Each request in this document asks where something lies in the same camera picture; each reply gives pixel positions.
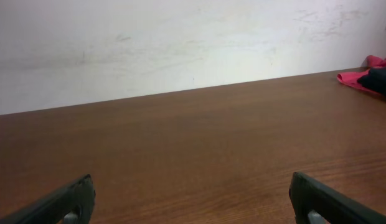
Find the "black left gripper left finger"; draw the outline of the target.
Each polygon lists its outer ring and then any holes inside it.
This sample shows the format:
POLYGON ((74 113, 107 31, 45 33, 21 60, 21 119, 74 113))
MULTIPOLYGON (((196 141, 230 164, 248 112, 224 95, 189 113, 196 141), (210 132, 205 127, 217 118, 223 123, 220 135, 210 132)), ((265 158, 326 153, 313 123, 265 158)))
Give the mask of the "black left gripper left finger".
POLYGON ((1 218, 0 224, 88 223, 95 196, 92 177, 86 174, 1 218))

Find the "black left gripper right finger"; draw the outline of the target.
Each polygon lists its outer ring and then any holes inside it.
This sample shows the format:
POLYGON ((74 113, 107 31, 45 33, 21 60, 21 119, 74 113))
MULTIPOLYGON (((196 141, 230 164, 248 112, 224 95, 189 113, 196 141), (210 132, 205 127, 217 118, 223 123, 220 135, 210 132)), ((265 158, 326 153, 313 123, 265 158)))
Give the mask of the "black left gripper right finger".
POLYGON ((320 181, 294 172, 290 187, 296 223, 386 223, 386 216, 378 213, 320 181))

